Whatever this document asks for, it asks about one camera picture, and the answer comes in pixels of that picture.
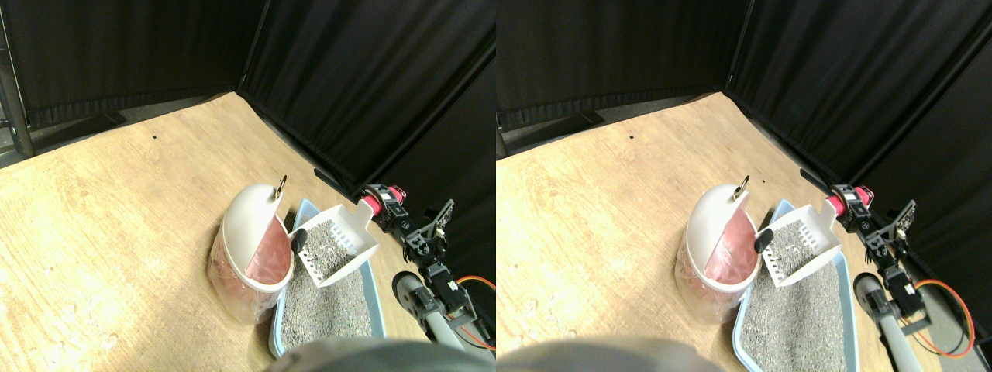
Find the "white bin lid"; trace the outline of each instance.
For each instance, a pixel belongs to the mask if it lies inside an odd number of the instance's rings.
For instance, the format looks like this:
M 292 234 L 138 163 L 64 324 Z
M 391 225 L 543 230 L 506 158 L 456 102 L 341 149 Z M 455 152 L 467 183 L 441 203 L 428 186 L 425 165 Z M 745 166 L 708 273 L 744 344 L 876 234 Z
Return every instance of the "white bin lid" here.
M 224 212 L 221 230 L 224 245 L 231 266 L 242 279 L 247 278 L 245 269 L 255 257 L 282 200 L 282 193 L 277 195 L 274 186 L 254 184 L 238 192 Z
M 692 265 L 699 273 L 704 272 L 703 269 L 713 255 L 716 243 L 727 228 L 730 218 L 748 197 L 748 191 L 742 190 L 735 199 L 736 190 L 737 185 L 715 186 L 702 195 L 692 210 L 685 227 L 685 248 L 691 256 Z

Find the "litter scoop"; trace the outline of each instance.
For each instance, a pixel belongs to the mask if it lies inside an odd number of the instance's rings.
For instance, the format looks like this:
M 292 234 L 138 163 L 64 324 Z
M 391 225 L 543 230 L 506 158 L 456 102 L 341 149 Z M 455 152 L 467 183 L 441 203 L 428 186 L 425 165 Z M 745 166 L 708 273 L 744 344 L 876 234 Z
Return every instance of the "litter scoop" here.
M 755 251 L 761 254 L 776 288 L 792 285 L 833 262 L 840 239 L 831 227 L 837 211 L 823 201 L 819 213 L 806 205 L 779 217 L 758 232 Z
M 290 234 L 293 251 L 317 287 L 341 280 L 375 254 L 379 241 L 368 231 L 373 214 L 365 200 L 358 200 L 354 213 L 339 204 Z

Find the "black curtain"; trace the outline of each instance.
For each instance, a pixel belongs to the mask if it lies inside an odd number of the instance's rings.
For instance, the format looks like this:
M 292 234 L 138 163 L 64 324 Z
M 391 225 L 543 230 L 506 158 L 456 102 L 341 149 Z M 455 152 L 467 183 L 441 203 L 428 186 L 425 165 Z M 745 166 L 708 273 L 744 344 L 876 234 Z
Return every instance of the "black curtain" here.
M 501 1 L 501 129 L 719 91 L 747 1 Z
M 754 4 L 724 93 L 830 182 L 904 133 L 988 19 L 988 1 Z
M 494 6 L 273 1 L 238 94 L 356 192 L 409 151 L 491 59 Z
M 922 266 L 954 287 L 975 321 L 992 321 L 992 46 L 865 184 L 886 211 L 917 202 L 909 238 Z
M 28 123 L 233 91 L 264 4 L 3 0 Z
M 403 205 L 414 218 L 429 209 L 440 209 L 453 199 L 454 214 L 445 229 L 450 248 L 444 264 L 455 278 L 478 275 L 495 283 L 494 78 L 495 67 L 490 64 L 437 125 L 379 182 L 400 185 L 407 192 Z M 465 283 L 477 308 L 495 319 L 496 296 L 492 290 Z

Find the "wooden table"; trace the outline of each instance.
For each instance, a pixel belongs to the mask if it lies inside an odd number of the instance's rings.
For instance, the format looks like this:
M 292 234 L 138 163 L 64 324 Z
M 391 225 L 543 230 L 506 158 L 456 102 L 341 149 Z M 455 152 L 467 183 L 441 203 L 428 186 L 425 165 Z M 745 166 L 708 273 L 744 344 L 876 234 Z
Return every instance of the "wooden table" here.
M 756 223 L 782 198 L 817 210 L 824 198 L 719 93 L 497 162 L 497 353 L 564 337 L 647 335 L 743 370 L 731 346 L 733 322 L 697 321 L 673 270 L 699 197 L 747 175 L 747 212 Z M 874 272 L 857 237 L 839 224 L 835 232 L 851 279 Z M 891 370 L 871 319 L 855 312 L 862 370 Z M 940 369 L 910 343 L 925 370 Z
M 283 175 L 280 217 L 354 208 L 235 94 L 0 170 L 0 369 L 265 368 L 269 324 L 237 323 L 206 262 L 234 195 Z M 370 230 L 387 333 L 426 339 L 390 288 L 416 268 Z

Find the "orange cable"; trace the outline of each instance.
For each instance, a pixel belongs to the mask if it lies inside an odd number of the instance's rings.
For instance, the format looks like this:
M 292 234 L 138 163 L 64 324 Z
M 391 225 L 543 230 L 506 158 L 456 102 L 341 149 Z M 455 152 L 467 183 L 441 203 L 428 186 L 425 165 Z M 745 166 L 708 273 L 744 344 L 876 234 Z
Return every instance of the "orange cable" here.
M 486 285 L 488 285 L 489 288 L 493 289 L 493 291 L 496 291 L 496 285 L 494 285 L 490 281 L 487 281 L 485 278 L 482 278 L 482 277 L 479 277 L 479 276 L 469 275 L 467 277 L 462 277 L 461 279 L 459 279 L 459 280 L 457 280 L 455 282 L 458 283 L 458 284 L 461 284 L 461 282 L 464 282 L 464 281 L 479 281 L 479 282 L 482 282 L 482 283 L 485 283 Z
M 928 285 L 928 284 L 933 284 L 933 285 L 938 285 L 938 286 L 943 287 L 948 292 L 950 292 L 952 295 L 954 295 L 954 298 L 957 299 L 957 302 L 959 304 L 961 304 L 961 308 L 964 309 L 964 316 L 968 318 L 968 347 L 965 348 L 964 351 L 962 351 L 961 353 L 951 354 L 951 353 L 944 352 L 943 350 L 940 350 L 940 349 L 936 348 L 936 346 L 933 346 L 933 343 L 930 342 L 930 340 L 927 339 L 927 337 L 924 336 L 922 333 L 920 334 L 920 337 L 922 337 L 923 340 L 927 342 L 927 345 L 929 345 L 930 347 L 932 347 L 933 350 L 936 350 L 936 352 L 939 353 L 940 355 L 946 356 L 948 358 L 959 359 L 959 358 L 967 355 L 968 352 L 971 351 L 971 348 L 975 345 L 975 323 L 971 320 L 971 312 L 968 311 L 968 306 L 966 306 L 964 304 L 964 301 L 961 299 L 961 296 L 958 296 L 957 295 L 957 292 L 955 292 L 954 290 L 952 290 L 950 288 L 950 286 L 948 286 L 944 282 L 941 282 L 941 281 L 939 281 L 937 279 L 926 279 L 926 280 L 919 281 L 916 284 L 916 288 L 918 289 L 919 287 L 922 287 L 922 286 L 925 286 L 925 285 Z

